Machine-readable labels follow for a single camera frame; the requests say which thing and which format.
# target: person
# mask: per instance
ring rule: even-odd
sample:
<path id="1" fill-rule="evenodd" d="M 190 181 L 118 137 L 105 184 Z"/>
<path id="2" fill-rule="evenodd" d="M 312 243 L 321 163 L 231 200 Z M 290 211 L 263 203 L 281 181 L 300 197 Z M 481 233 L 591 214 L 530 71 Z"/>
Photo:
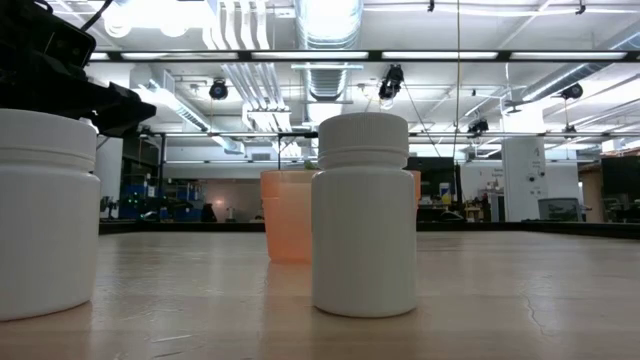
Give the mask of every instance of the person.
<path id="1" fill-rule="evenodd" d="M 200 214 L 200 221 L 202 222 L 218 222 L 216 213 L 213 212 L 213 206 L 210 203 L 206 203 L 202 206 L 202 213 Z"/>
<path id="2" fill-rule="evenodd" d="M 491 222 L 491 206 L 489 206 L 489 195 L 487 193 L 482 194 L 482 220 L 484 222 Z"/>

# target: black cable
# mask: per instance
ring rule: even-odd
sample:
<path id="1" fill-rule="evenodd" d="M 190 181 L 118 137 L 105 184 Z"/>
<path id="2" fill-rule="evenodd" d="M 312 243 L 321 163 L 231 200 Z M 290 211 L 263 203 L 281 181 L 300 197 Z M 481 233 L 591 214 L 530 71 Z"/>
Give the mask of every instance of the black cable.
<path id="1" fill-rule="evenodd" d="M 33 1 L 35 1 L 36 4 L 40 4 L 44 6 L 47 9 L 47 12 L 49 14 L 53 14 L 53 7 L 51 6 L 51 4 L 49 4 L 45 0 L 33 0 Z"/>
<path id="2" fill-rule="evenodd" d="M 109 5 L 111 5 L 112 2 L 113 2 L 113 0 L 105 0 L 104 4 L 102 4 L 102 7 L 100 8 L 100 10 L 98 10 L 95 14 L 93 14 L 91 19 L 89 19 L 89 21 L 87 21 L 84 25 L 82 25 L 80 30 L 82 30 L 82 31 L 89 30 L 89 28 L 91 26 L 93 26 L 93 24 L 95 24 L 96 21 L 98 21 L 98 19 L 100 19 L 100 17 L 102 16 L 102 13 L 105 10 L 107 10 L 107 8 L 109 7 Z"/>

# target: pillar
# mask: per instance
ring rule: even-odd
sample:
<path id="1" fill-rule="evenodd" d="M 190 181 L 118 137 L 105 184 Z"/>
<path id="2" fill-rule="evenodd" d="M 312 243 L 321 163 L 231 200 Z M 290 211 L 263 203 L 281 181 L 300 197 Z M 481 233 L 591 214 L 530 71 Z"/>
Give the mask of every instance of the pillar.
<path id="1" fill-rule="evenodd" d="M 537 104 L 502 119 L 505 132 L 544 132 L 542 109 Z M 548 196 L 544 138 L 512 137 L 502 141 L 505 179 L 505 219 L 519 222 L 540 219 L 538 200 Z"/>
<path id="2" fill-rule="evenodd" d="M 109 209 L 104 206 L 108 202 L 117 203 L 120 200 L 122 139 L 100 135 L 98 136 L 98 146 L 96 169 L 93 173 L 100 179 L 100 218 L 107 218 Z M 111 216 L 118 218 L 117 208 L 111 211 Z"/>

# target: cable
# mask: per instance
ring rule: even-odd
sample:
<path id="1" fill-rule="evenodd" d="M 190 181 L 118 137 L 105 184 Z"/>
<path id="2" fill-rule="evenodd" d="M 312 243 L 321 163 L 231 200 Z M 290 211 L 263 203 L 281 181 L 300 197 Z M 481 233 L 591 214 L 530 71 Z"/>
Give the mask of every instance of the cable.
<path id="1" fill-rule="evenodd" d="M 453 128 L 453 152 L 451 153 L 451 157 L 453 157 L 455 159 L 456 157 L 456 141 L 458 140 L 458 131 L 460 131 L 460 129 L 458 129 L 458 126 L 460 125 L 460 68 L 461 68 L 461 62 L 460 62 L 460 0 L 458 0 L 458 15 L 457 15 L 457 19 L 458 19 L 458 81 L 457 81 L 457 86 L 456 86 L 456 118 L 453 119 L 453 123 L 454 123 L 454 128 Z"/>
<path id="2" fill-rule="evenodd" d="M 402 81 L 402 83 L 404 84 L 404 88 L 407 90 L 407 95 L 409 95 L 409 100 L 411 100 L 411 105 L 413 105 L 413 110 L 416 112 L 416 116 L 418 116 L 418 120 L 420 120 L 420 124 L 422 124 L 422 128 L 424 129 L 425 133 L 427 134 L 427 137 L 429 138 L 429 141 L 431 142 L 431 145 L 436 150 L 436 154 L 438 154 L 438 157 L 442 157 L 442 155 L 440 155 L 440 152 L 438 151 L 438 148 L 436 147 L 436 143 L 433 142 L 433 139 L 431 138 L 431 135 L 429 135 L 429 131 L 427 131 L 427 126 L 422 121 L 422 117 L 420 116 L 420 113 L 418 112 L 418 109 L 416 108 L 416 104 L 413 102 L 413 97 L 411 97 L 411 92 L 409 92 L 409 86 L 407 86 L 407 83 L 404 82 L 404 80 Z"/>
<path id="3" fill-rule="evenodd" d="M 33 0 L 36 4 L 44 6 L 49 14 L 53 14 L 53 7 L 45 0 Z"/>
<path id="4" fill-rule="evenodd" d="M 104 4 L 102 4 L 102 7 L 100 8 L 100 10 L 98 10 L 95 14 L 93 14 L 93 16 L 89 19 L 89 21 L 87 21 L 84 25 L 82 25 L 80 30 L 82 30 L 82 31 L 89 30 L 89 28 L 91 26 L 93 26 L 93 24 L 95 24 L 96 21 L 98 21 L 98 19 L 100 19 L 100 17 L 102 16 L 102 13 L 105 10 L 107 10 L 107 8 L 109 7 L 109 5 L 111 5 L 112 2 L 113 2 L 113 0 L 105 0 Z"/>

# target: security camera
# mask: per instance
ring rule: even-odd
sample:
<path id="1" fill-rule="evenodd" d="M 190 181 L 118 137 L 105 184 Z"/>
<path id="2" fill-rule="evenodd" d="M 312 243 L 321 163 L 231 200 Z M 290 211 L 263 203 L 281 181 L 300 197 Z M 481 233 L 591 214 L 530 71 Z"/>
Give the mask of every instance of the security camera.
<path id="1" fill-rule="evenodd" d="M 224 79 L 215 79 L 213 80 L 213 85 L 211 89 L 209 89 L 209 96 L 213 100 L 224 100 L 229 95 L 229 90 L 227 90 L 227 85 L 225 85 Z"/>

